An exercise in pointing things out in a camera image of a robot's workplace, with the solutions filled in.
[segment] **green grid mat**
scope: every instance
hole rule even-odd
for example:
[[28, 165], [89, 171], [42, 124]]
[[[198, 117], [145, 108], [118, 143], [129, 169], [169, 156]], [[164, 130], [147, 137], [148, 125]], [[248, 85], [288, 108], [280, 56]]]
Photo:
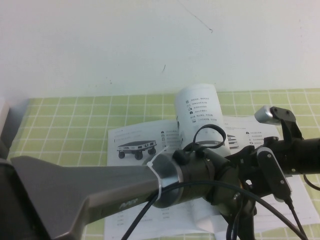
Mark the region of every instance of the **green grid mat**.
[[[320, 137], [320, 89], [218, 93], [222, 113], [250, 116], [263, 105], [290, 109], [304, 138]], [[174, 94], [31, 99], [10, 148], [9, 157], [27, 155], [62, 166], [105, 166], [108, 130], [132, 124], [175, 119]], [[320, 176], [309, 176], [320, 187]], [[320, 193], [307, 186], [320, 213]], [[305, 226], [310, 240], [320, 240], [320, 225]], [[102, 240], [104, 220], [86, 226], [83, 240]], [[167, 240], [213, 240], [212, 234], [162, 237]], [[256, 235], [257, 240], [295, 240], [287, 228]]]

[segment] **black cable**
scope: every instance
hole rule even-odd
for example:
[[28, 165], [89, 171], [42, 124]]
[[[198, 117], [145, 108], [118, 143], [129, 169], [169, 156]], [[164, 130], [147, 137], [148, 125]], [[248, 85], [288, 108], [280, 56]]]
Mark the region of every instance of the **black cable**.
[[234, 218], [233, 225], [232, 225], [231, 240], [236, 240], [237, 236], [238, 236], [239, 219], [240, 219], [240, 215], [243, 210], [243, 207], [244, 207], [243, 203], [244, 203], [244, 197], [241, 195], [240, 209], [237, 212], [237, 214]]
[[297, 213], [296, 213], [296, 211], [295, 211], [295, 207], [294, 207], [294, 205], [293, 205], [293, 203], [292, 203], [291, 197], [289, 198], [289, 200], [285, 200], [284, 202], [288, 205], [289, 209], [291, 210], [292, 215], [293, 215], [293, 217], [294, 217], [294, 220], [295, 220], [296, 224], [298, 225], [298, 228], [299, 228], [300, 232], [303, 233], [303, 234], [307, 237], [307, 235], [306, 235], [306, 233], [305, 233], [305, 230], [304, 230], [304, 228], [302, 227], [302, 225], [301, 225], [301, 223], [300, 223], [300, 220], [299, 220], [299, 218], [298, 218], [298, 215], [297, 215]]
[[200, 146], [199, 148], [197, 148], [197, 151], [198, 152], [201, 152], [202, 150], [204, 149], [218, 149], [220, 148], [221, 146], [223, 146], [225, 144], [225, 141], [227, 139], [227, 134], [226, 132], [219, 126], [217, 125], [214, 125], [214, 124], [206, 124], [206, 125], [203, 125], [202, 127], [200, 127], [198, 129], [198, 131], [196, 131], [196, 133], [194, 134], [194, 137], [193, 137], [193, 141], [192, 143], [188, 144], [187, 146], [184, 147], [184, 151], [185, 152], [192, 152], [195, 150], [195, 147], [196, 147], [196, 138], [197, 138], [197, 135], [198, 133], [202, 130], [202, 129], [213, 129], [213, 130], [216, 130], [221, 136], [222, 136], [222, 142], [220, 142], [219, 144], [217, 145], [213, 145], [213, 146]]
[[234, 225], [234, 221], [235, 220], [233, 220], [232, 222], [230, 222], [229, 224], [228, 224], [228, 227], [226, 228], [226, 233], [225, 233], [225, 240], [231, 240], [231, 238], [232, 238], [232, 231], [233, 231], [233, 225]]
[[[249, 199], [252, 199], [256, 201], [257, 203], [261, 204], [264, 206], [266, 209], [268, 209], [271, 213], [273, 213], [277, 218], [279, 218], [284, 224], [286, 224], [300, 239], [302, 240], [308, 240], [307, 237], [299, 230], [296, 228], [294, 224], [292, 224], [285, 216], [283, 216], [279, 211], [277, 211], [273, 206], [271, 206], [269, 203], [267, 203], [265, 200], [262, 198], [258, 197], [257, 195], [253, 194], [252, 192], [242, 189], [241, 187], [228, 184], [225, 182], [213, 180], [213, 181], [192, 181], [192, 182], [182, 182], [182, 183], [176, 183], [169, 185], [167, 187], [164, 187], [162, 189], [162, 194], [165, 194], [167, 192], [170, 192], [175, 189], [179, 189], [182, 187], [188, 187], [192, 185], [213, 185], [216, 187], [223, 187], [227, 189], [234, 190], [236, 192], [239, 192], [240, 194], [243, 194]], [[140, 220], [143, 218], [145, 213], [148, 211], [148, 209], [156, 202], [158, 198], [158, 193], [156, 193], [151, 200], [144, 206], [142, 211], [138, 214], [138, 216], [135, 218], [135, 220], [132, 222], [131, 226], [128, 228], [126, 233], [123, 235], [121, 240], [127, 240], [130, 234], [134, 231]]]
[[312, 184], [312, 183], [309, 181], [309, 179], [307, 178], [307, 176], [306, 176], [305, 174], [303, 175], [303, 179], [304, 179], [305, 183], [306, 183], [309, 187], [311, 187], [311, 188], [313, 188], [313, 189], [315, 189], [315, 190], [320, 191], [320, 187]]

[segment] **white object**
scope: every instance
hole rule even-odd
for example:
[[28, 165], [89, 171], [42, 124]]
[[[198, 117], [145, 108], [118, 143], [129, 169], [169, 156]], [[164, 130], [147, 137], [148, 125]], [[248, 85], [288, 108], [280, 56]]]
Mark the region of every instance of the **white object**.
[[[224, 129], [218, 95], [212, 84], [195, 84], [182, 89], [175, 97], [174, 106], [182, 149], [193, 142], [196, 132], [204, 125], [214, 124]], [[200, 130], [196, 136], [196, 142], [202, 145], [217, 145], [221, 141], [220, 133], [210, 128]], [[214, 151], [224, 157], [230, 155], [228, 141]]]
[[8, 116], [9, 105], [3, 97], [0, 97], [0, 135], [4, 129], [4, 125]]
[[0, 1], [0, 96], [320, 88], [320, 1]]

